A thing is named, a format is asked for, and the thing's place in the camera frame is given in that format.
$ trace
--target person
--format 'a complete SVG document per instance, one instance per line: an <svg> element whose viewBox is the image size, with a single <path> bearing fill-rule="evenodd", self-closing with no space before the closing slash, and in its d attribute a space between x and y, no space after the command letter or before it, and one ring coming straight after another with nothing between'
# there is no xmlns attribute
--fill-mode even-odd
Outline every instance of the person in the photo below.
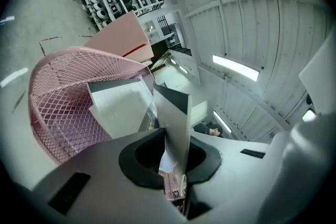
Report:
<svg viewBox="0 0 336 224"><path fill-rule="evenodd" d="M200 124L194 126L193 129L197 133L208 134L208 135L212 135L212 136L222 137L221 134L223 133L223 128L218 124L212 124L211 128L209 128L206 125L204 125L203 123L200 123Z"/></svg>

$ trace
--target shelf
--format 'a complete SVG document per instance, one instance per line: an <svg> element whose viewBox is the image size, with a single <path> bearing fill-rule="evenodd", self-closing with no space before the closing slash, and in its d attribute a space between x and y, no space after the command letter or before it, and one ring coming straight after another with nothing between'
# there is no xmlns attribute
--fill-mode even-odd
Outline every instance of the shelf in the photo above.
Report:
<svg viewBox="0 0 336 224"><path fill-rule="evenodd" d="M86 7L89 9L90 14L92 15L92 18L93 18L94 22L95 22L96 25L98 26L99 31L102 30L102 29L103 29L103 26L102 26L102 24L100 23L100 21L97 19L95 10L92 9L89 0L84 0L84 1L85 1L85 3L86 3Z"/></svg>
<svg viewBox="0 0 336 224"><path fill-rule="evenodd" d="M110 8L109 3L107 2L107 0L103 0L103 2L104 2L105 8L106 8L106 10L107 10L107 13L109 14L109 17L110 17L111 21L114 21L114 20L115 20L115 17L114 17L114 15L113 15L113 13L112 13L112 10L111 10L111 8Z"/></svg>

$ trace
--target wire mesh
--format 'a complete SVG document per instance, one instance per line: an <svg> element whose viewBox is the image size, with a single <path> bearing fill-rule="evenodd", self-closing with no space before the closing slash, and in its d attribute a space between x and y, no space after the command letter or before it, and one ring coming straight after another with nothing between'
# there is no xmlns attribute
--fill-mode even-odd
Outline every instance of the wire mesh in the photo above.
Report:
<svg viewBox="0 0 336 224"><path fill-rule="evenodd" d="M94 49L73 47L42 59L29 83L30 122L36 141L56 163L90 145L110 140L89 111L88 82L142 76L152 91L147 66Z"/></svg>

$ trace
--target black slot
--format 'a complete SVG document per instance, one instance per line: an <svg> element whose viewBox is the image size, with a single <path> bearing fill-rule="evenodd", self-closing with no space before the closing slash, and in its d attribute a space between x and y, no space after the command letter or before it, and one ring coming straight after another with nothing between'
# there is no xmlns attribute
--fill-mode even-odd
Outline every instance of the black slot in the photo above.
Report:
<svg viewBox="0 0 336 224"><path fill-rule="evenodd" d="M120 152L120 169L134 184L146 188L164 189L164 180L159 175L159 166L164 153L165 135L166 130L160 128L129 144Z"/></svg>
<svg viewBox="0 0 336 224"><path fill-rule="evenodd" d="M66 215L91 176L75 173L48 203L56 211Z"/></svg>
<svg viewBox="0 0 336 224"><path fill-rule="evenodd" d="M240 153L252 156L252 157L256 157L259 159L262 159L265 155L264 152L258 152L258 151L251 151L251 150L242 150Z"/></svg>

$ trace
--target ceiling light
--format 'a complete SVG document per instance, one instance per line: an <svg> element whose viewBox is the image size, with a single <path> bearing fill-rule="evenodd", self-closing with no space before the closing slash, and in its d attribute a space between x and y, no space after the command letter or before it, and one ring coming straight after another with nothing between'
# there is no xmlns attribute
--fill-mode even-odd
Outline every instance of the ceiling light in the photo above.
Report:
<svg viewBox="0 0 336 224"><path fill-rule="evenodd" d="M257 71L257 70L254 70L254 69L249 68L247 66L241 65L237 62L233 62L231 60L224 59L222 57L215 56L215 55L213 56L213 60L214 60L214 63L217 63L217 64L219 64L223 67L232 69L233 71L236 71L236 72L238 72L242 75L245 75L245 76L247 76L248 78L250 78L254 81L257 81L257 79L258 79L259 71Z"/></svg>
<svg viewBox="0 0 336 224"><path fill-rule="evenodd" d="M9 20L14 20L15 17L14 16L7 16L5 19L0 20L0 24L8 22Z"/></svg>
<svg viewBox="0 0 336 224"><path fill-rule="evenodd" d="M12 80L15 80L17 77L25 74L28 72L28 68L22 68L20 70L17 70L15 72L13 72L12 74L10 74L8 77L4 78L1 82L0 82L0 87L3 88L5 87L7 84L9 84Z"/></svg>
<svg viewBox="0 0 336 224"><path fill-rule="evenodd" d="M311 109L307 110L307 112L303 115L302 117L303 121L307 122L307 121L313 121L316 119L316 114L314 111L312 111Z"/></svg>
<svg viewBox="0 0 336 224"><path fill-rule="evenodd" d="M231 133L232 130L230 129L230 127L227 126L227 124L221 119L221 117L217 114L216 111L214 111L214 115L215 115L216 118L218 118L218 120L222 123L222 125L225 127L225 129L226 129L229 133Z"/></svg>
<svg viewBox="0 0 336 224"><path fill-rule="evenodd" d="M181 69L183 72L185 72L185 73L187 73L187 74L188 74L188 71L187 71L187 70L185 70L183 67L181 67L181 66L180 66L180 69Z"/></svg>

